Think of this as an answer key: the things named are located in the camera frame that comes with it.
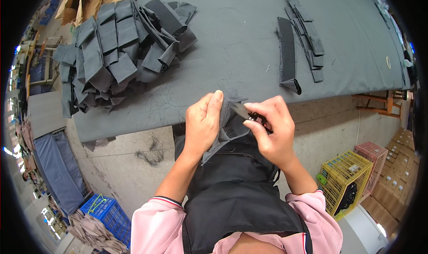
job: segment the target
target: blue plastic crate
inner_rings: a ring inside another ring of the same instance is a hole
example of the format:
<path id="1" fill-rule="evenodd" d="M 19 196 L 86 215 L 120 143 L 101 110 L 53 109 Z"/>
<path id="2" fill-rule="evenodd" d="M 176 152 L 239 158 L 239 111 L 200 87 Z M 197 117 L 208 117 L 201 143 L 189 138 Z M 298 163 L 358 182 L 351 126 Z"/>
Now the blue plastic crate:
<path id="1" fill-rule="evenodd" d="M 116 199 L 94 194 L 80 209 L 84 213 L 99 219 L 107 230 L 128 248 L 131 246 L 131 221 Z"/>

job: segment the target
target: scissors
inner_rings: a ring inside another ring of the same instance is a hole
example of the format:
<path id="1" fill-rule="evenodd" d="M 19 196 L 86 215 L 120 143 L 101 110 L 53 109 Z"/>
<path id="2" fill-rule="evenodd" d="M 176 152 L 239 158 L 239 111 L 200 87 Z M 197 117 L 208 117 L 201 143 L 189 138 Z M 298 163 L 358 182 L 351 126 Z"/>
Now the scissors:
<path id="1" fill-rule="evenodd" d="M 231 108 L 241 117 L 243 117 L 244 119 L 248 119 L 251 121 L 257 121 L 257 118 L 261 119 L 260 124 L 263 125 L 263 127 L 265 127 L 266 131 L 268 133 L 273 133 L 272 130 L 268 129 L 266 127 L 268 121 L 266 120 L 266 118 L 260 114 L 257 113 L 253 113 L 253 112 L 249 112 L 244 106 L 243 104 L 236 102 L 234 104 L 232 104 Z"/>

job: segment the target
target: person's left hand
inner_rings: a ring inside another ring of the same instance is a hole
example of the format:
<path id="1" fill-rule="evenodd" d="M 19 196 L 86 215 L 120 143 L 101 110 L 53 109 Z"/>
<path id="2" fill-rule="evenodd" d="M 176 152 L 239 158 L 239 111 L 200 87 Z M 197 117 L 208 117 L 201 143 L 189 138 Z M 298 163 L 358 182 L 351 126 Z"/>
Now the person's left hand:
<path id="1" fill-rule="evenodd" d="M 217 137 L 223 92 L 216 91 L 202 97 L 186 112 L 186 141 L 183 152 L 202 157 Z"/>

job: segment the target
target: black apron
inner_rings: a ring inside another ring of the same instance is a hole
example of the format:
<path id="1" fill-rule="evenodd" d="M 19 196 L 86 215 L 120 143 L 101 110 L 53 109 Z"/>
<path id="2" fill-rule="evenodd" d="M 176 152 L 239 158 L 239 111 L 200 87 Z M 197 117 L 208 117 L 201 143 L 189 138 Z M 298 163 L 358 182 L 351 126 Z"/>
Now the black apron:
<path id="1" fill-rule="evenodd" d="M 173 126 L 173 132 L 178 157 L 183 126 Z M 277 173 L 278 179 L 278 167 L 260 154 L 252 133 L 228 143 L 198 166 L 184 206 L 184 253 L 212 253 L 217 241 L 234 232 L 288 232 L 306 233 L 306 251 L 312 254 L 308 227 L 274 186 Z"/>

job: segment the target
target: forearm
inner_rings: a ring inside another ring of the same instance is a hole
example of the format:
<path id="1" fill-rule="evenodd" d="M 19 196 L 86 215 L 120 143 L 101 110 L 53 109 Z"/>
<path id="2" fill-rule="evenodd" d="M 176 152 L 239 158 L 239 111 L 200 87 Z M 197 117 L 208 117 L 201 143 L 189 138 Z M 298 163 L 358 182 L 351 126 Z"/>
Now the forearm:
<path id="1" fill-rule="evenodd" d="M 183 151 L 154 195 L 165 196 L 182 203 L 199 160 L 200 156 Z"/>
<path id="2" fill-rule="evenodd" d="M 284 173 L 288 187 L 290 187 L 293 194 L 302 195 L 304 193 L 313 193 L 318 189 L 316 182 L 300 164 L 296 156 L 278 165 L 278 167 Z"/>

